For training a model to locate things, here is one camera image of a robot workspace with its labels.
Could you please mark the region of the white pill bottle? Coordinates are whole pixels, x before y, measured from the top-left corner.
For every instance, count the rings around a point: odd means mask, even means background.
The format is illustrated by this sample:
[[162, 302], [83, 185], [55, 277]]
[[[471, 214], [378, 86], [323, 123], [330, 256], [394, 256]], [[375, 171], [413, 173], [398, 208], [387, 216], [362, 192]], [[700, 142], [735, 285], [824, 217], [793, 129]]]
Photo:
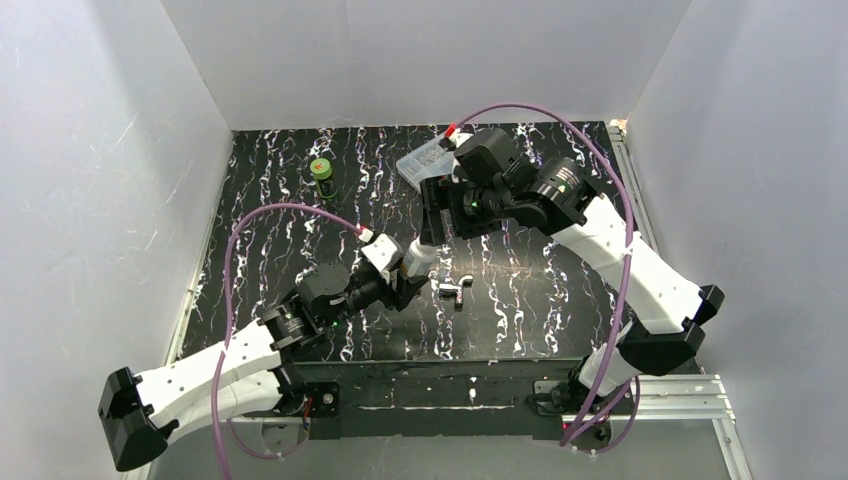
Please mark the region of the white pill bottle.
[[404, 255], [401, 269], [407, 277], [426, 276], [436, 259], [437, 248], [416, 238]]

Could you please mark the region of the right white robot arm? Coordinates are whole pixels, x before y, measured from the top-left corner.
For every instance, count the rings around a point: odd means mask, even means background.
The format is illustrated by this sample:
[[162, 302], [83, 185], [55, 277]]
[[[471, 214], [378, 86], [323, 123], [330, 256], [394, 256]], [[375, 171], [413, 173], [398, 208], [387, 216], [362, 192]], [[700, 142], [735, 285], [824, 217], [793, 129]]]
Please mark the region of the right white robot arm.
[[534, 163], [499, 128], [450, 128], [421, 153], [425, 164], [413, 183], [423, 225], [403, 259], [406, 276], [429, 270], [447, 233], [472, 239], [512, 220], [579, 256], [635, 315], [570, 374], [570, 396], [603, 398], [638, 375], [662, 376], [695, 356], [723, 291], [699, 286], [666, 263], [584, 167], [568, 157]]

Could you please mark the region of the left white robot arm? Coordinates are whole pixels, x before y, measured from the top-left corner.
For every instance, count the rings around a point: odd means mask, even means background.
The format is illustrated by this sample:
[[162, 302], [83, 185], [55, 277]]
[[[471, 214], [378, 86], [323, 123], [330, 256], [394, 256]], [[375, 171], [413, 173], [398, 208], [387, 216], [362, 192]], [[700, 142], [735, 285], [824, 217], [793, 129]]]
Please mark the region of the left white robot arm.
[[179, 437], [214, 420], [272, 410], [289, 397], [307, 395], [295, 353], [322, 341], [344, 314], [377, 302], [404, 309], [428, 273], [401, 262], [384, 272], [368, 261], [354, 271], [322, 264], [230, 341], [157, 369], [113, 371], [97, 413], [116, 470], [152, 462]]

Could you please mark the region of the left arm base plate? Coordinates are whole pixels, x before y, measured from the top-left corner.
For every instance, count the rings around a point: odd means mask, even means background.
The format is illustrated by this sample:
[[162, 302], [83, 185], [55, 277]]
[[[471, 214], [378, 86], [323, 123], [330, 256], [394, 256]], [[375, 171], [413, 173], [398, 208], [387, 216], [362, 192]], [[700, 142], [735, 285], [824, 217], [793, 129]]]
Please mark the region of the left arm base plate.
[[284, 396], [262, 421], [264, 448], [280, 457], [294, 453], [309, 440], [315, 419], [338, 414], [339, 401], [336, 382], [307, 383], [303, 393]]

